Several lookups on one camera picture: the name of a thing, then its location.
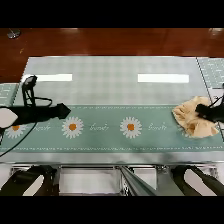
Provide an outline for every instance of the brown wooden surface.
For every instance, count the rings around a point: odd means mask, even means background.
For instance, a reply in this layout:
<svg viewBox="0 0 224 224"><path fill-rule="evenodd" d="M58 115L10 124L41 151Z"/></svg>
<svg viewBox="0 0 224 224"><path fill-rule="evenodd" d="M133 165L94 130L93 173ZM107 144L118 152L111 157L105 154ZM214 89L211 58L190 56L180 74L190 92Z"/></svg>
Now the brown wooden surface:
<svg viewBox="0 0 224 224"><path fill-rule="evenodd" d="M164 55L224 57L222 28L0 28L0 83L19 82L30 56Z"/></svg>

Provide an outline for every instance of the gingham pattern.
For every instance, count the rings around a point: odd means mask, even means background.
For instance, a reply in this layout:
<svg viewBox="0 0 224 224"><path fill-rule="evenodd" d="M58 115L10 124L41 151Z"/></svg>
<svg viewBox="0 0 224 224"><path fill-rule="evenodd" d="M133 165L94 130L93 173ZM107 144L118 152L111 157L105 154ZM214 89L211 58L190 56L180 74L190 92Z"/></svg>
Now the gingham pattern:
<svg viewBox="0 0 224 224"><path fill-rule="evenodd" d="M197 58L208 88L222 88L224 83L224 58Z"/></svg>
<svg viewBox="0 0 224 224"><path fill-rule="evenodd" d="M0 84L0 106L11 106L13 104L17 88L17 83Z"/></svg>
<svg viewBox="0 0 224 224"><path fill-rule="evenodd" d="M188 74L188 84L138 83L139 73ZM71 82L38 82L35 95L54 104L155 105L180 104L207 96L196 58L148 56L31 57L25 74L73 74ZM22 105L18 92L14 105Z"/></svg>

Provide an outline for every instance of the daisy print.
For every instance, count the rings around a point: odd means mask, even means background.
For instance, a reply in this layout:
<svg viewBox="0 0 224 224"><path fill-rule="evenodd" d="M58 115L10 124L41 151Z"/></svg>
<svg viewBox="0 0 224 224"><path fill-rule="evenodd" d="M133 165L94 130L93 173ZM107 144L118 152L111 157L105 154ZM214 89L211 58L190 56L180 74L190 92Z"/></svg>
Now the daisy print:
<svg viewBox="0 0 224 224"><path fill-rule="evenodd" d="M126 119L123 119L120 127L120 131L123 132L126 138L135 138L141 134L140 131L142 130L140 121L134 117L126 117Z"/></svg>
<svg viewBox="0 0 224 224"><path fill-rule="evenodd" d="M69 117L65 122L63 122L63 135L66 135L66 138L75 138L82 134L83 126L82 120L78 117Z"/></svg>
<svg viewBox="0 0 224 224"><path fill-rule="evenodd" d="M11 126L10 128L6 129L6 135L8 138L17 138L22 135L26 129L26 125Z"/></svg>

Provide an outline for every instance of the beige cloth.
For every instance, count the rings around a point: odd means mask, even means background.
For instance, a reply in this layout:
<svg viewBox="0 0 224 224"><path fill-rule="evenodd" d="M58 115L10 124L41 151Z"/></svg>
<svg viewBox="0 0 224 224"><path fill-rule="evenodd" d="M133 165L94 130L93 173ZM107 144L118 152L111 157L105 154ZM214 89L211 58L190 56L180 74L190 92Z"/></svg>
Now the beige cloth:
<svg viewBox="0 0 224 224"><path fill-rule="evenodd" d="M209 105L207 97L195 96L173 109L173 114L177 122L185 129L186 133L191 137L204 138L213 136L219 131L215 128L215 123L199 118L195 109L198 104Z"/></svg>

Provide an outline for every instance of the cloth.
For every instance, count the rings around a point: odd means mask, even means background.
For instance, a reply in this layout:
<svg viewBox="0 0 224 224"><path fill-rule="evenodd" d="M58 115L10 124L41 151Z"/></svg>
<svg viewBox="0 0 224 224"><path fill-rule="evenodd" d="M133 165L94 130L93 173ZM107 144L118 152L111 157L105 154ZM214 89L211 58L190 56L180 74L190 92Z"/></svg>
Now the cloth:
<svg viewBox="0 0 224 224"><path fill-rule="evenodd" d="M209 105L208 97L195 96L173 109L176 121L181 125L186 133L191 137L204 138L216 135L219 131L215 128L215 123L198 117L195 109L198 104Z"/></svg>

